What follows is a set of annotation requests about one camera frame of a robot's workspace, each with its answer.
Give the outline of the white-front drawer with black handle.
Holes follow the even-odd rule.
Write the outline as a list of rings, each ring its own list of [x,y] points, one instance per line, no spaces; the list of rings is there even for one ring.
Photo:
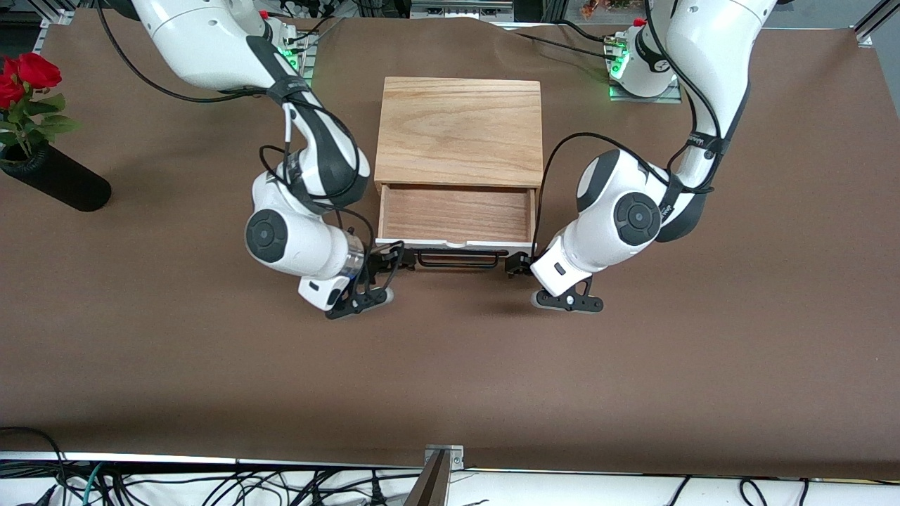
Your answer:
[[[535,228],[530,187],[383,185],[376,242],[430,266],[496,265],[530,253]]]

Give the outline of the light wooden drawer cabinet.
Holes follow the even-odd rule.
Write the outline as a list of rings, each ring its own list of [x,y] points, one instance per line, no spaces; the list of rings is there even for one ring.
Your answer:
[[[386,77],[373,179],[537,188],[543,146],[537,81]]]

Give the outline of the brown table cover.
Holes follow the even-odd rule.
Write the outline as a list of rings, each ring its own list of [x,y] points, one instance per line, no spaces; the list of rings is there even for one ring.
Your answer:
[[[700,224],[538,309],[501,269],[403,271],[327,320],[245,249],[264,99],[146,86],[96,14],[49,29],[103,175],[83,214],[0,174],[0,426],[67,453],[900,479],[900,119],[877,52],[765,29]]]

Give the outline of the grey power strip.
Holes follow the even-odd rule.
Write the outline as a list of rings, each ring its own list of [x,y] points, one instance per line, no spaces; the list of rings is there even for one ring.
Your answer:
[[[468,17],[486,22],[514,22],[513,0],[411,0],[409,18]]]

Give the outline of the red rose with leaves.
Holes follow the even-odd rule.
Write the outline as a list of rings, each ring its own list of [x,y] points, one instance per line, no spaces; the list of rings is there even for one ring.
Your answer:
[[[65,115],[65,97],[55,92],[59,68],[35,52],[0,62],[0,160],[22,164],[58,135],[79,128]]]

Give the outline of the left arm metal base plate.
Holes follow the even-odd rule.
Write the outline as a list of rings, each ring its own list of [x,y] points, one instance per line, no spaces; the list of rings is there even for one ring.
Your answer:
[[[672,77],[671,82],[658,96],[642,97],[627,92],[616,80],[610,81],[610,100],[620,100],[631,103],[666,103],[666,105],[678,105],[682,101],[681,87],[677,77]]]

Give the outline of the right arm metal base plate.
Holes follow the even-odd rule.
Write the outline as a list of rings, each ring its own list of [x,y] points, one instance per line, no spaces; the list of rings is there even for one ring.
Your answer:
[[[313,67],[317,58],[319,32],[315,30],[302,30],[294,25],[282,22],[276,38],[281,54],[290,63],[290,66],[311,84]]]

